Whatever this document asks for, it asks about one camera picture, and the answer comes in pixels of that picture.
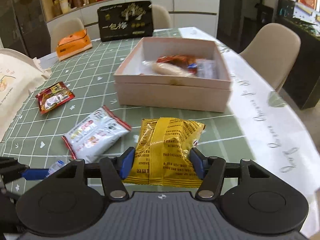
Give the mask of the yellow snack bag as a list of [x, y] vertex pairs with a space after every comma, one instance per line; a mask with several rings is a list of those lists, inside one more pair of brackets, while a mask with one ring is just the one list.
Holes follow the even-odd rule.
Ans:
[[205, 124], [179, 118], [144, 119], [126, 183], [196, 188], [201, 184], [189, 158]]

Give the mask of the small red gold snack packet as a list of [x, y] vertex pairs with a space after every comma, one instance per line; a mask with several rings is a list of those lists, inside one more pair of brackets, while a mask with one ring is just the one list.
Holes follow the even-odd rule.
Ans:
[[40, 114], [43, 115], [72, 100], [75, 95], [60, 81], [37, 94], [35, 98]]

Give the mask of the blue clear candy packet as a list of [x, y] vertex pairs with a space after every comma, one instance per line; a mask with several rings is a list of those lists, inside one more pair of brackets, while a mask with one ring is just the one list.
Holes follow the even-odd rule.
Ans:
[[56, 171], [64, 167], [66, 163], [63, 160], [57, 160], [48, 168], [47, 177], [54, 174]]

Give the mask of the white red-edged snack bag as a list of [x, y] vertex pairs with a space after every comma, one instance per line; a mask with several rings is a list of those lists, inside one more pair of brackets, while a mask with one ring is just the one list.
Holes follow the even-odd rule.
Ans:
[[102, 106], [64, 134], [62, 139], [73, 159], [84, 159], [89, 164], [97, 161], [130, 131], [126, 122]]

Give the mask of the green grid tablecloth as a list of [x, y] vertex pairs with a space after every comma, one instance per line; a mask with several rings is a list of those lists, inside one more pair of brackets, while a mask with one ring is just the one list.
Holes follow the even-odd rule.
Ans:
[[[223, 44], [218, 49], [231, 72], [231, 96], [222, 113], [180, 107], [122, 104], [113, 73], [136, 40], [95, 42], [92, 50], [53, 65], [53, 81], [63, 81], [75, 99], [49, 117], [40, 116], [34, 96], [22, 105], [1, 143], [1, 155], [36, 167], [56, 158], [70, 158], [61, 136], [100, 105], [106, 105], [132, 127], [132, 132], [106, 151], [113, 158], [135, 146], [144, 118], [179, 117], [206, 124], [198, 149], [227, 162], [223, 197], [234, 202], [232, 216], [254, 227], [284, 227], [304, 213], [300, 228], [282, 234], [254, 234], [226, 218], [218, 198], [195, 199], [194, 189], [126, 186], [129, 199], [111, 203], [91, 227], [69, 239], [307, 239], [319, 233], [319, 153], [306, 127], [279, 94], [238, 54]], [[281, 189], [298, 196], [289, 213], [250, 217], [235, 191], [253, 185], [248, 166], [269, 171]]]

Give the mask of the clear packet in box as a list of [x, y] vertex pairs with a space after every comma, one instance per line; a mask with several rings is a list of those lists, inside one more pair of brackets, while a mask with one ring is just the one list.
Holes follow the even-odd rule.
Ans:
[[217, 79], [217, 68], [215, 60], [197, 59], [197, 76], [204, 79]]

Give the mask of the cream tote bag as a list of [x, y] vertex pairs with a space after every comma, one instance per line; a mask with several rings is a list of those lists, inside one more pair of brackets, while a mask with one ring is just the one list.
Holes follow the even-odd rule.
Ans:
[[1, 138], [28, 96], [47, 81], [52, 71], [40, 60], [8, 48], [1, 49], [0, 121]]

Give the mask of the pink open storage box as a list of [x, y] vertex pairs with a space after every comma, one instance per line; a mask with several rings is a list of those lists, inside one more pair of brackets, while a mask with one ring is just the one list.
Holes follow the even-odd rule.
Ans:
[[[213, 60], [217, 79], [157, 74], [151, 63], [161, 56], [190, 55]], [[114, 73], [121, 105], [224, 112], [231, 77], [215, 42], [187, 38], [144, 37]]]

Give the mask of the bread roll in box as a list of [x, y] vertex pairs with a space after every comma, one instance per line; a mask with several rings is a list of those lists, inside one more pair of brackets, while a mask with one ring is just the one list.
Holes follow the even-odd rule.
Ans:
[[151, 66], [152, 70], [160, 75], [191, 77], [192, 73], [187, 70], [169, 63], [154, 62]]

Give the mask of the beige chair right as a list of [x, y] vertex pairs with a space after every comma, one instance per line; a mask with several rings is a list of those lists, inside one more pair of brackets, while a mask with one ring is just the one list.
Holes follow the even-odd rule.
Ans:
[[240, 56], [276, 91], [285, 83], [300, 51], [300, 37], [278, 23], [263, 26]]

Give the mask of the orange tissue pack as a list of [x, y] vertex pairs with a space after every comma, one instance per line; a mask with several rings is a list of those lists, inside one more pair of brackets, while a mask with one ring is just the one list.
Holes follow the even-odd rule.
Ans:
[[82, 29], [62, 38], [57, 44], [56, 53], [59, 61], [63, 61], [92, 47], [87, 29]]

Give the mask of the dark display cabinet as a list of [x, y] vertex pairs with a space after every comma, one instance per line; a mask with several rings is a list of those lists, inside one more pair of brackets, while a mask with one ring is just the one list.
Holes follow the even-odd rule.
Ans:
[[283, 88], [304, 110], [319, 102], [319, 37], [311, 32], [312, 23], [293, 16], [294, 8], [294, 1], [278, 0], [275, 22], [298, 38], [299, 48]]

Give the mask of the beige chair left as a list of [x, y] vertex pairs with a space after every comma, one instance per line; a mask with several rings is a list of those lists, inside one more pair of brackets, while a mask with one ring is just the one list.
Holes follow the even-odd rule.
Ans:
[[50, 48], [51, 52], [55, 52], [58, 42], [67, 37], [76, 33], [77, 31], [83, 30], [84, 24], [79, 18], [74, 18], [65, 22], [58, 23], [54, 28], [50, 35]]

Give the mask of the black gift box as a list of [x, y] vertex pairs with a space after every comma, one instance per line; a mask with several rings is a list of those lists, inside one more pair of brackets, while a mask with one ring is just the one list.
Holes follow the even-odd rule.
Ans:
[[103, 42], [153, 35], [152, 3], [126, 2], [97, 10], [100, 39]]

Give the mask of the beige chair behind box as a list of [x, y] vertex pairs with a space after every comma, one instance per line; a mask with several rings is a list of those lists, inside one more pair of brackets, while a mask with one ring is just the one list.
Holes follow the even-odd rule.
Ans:
[[163, 6], [152, 4], [152, 20], [154, 29], [172, 28], [170, 14]]

